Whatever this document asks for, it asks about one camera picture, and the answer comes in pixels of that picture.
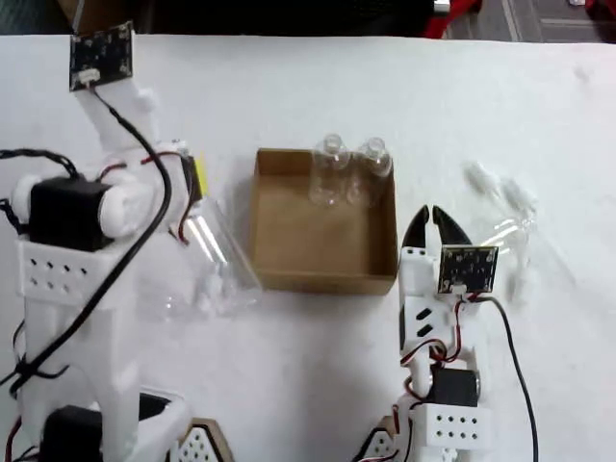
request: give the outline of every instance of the cardboard box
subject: cardboard box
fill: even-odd
[[[129,16],[127,0],[86,0],[80,8],[80,0],[58,0],[68,23],[79,34],[88,34],[126,22]]]
[[[366,209],[308,198],[311,153],[260,149],[252,192],[250,259],[267,289],[384,295],[398,273],[394,174]]]

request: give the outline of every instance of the small glass vial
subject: small glass vial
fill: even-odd
[[[353,205],[372,207],[385,191],[392,171],[392,157],[381,138],[370,138],[353,153],[346,199]]]
[[[334,205],[345,196],[350,153],[339,135],[327,135],[312,151],[310,200]]]

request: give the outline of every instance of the black circuit board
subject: black circuit board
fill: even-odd
[[[133,23],[70,39],[70,91],[86,89],[79,73],[97,69],[100,78],[92,87],[110,84],[133,76]]]
[[[489,293],[494,285],[499,248],[495,246],[443,245],[439,294],[453,286],[466,286],[466,294]]]

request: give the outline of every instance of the white table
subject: white table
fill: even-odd
[[[540,228],[575,287],[535,262],[530,305],[511,310],[544,461],[613,460],[616,438],[616,48],[403,38],[139,37],[138,79],[163,102],[164,138],[207,153],[211,189],[245,222],[259,146],[310,147],[337,131],[395,155],[398,235],[424,203],[471,225],[460,162],[531,186]],[[66,37],[0,38],[0,143],[78,164],[101,156],[68,91]],[[43,162],[6,162],[0,196]],[[13,231],[0,219],[0,371],[13,366]],[[497,446],[530,460],[526,409],[496,311],[486,308]],[[263,306],[141,333],[143,375],[218,419],[239,461],[344,461],[401,393],[398,288],[385,297],[266,294]],[[14,404],[0,394],[0,434]]]

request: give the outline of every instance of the gray carpet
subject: gray carpet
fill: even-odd
[[[567,0],[483,0],[479,14],[457,18],[449,39],[533,42],[616,42],[616,20],[605,7],[592,12]]]
[[[56,0],[0,0],[0,35],[68,33]]]

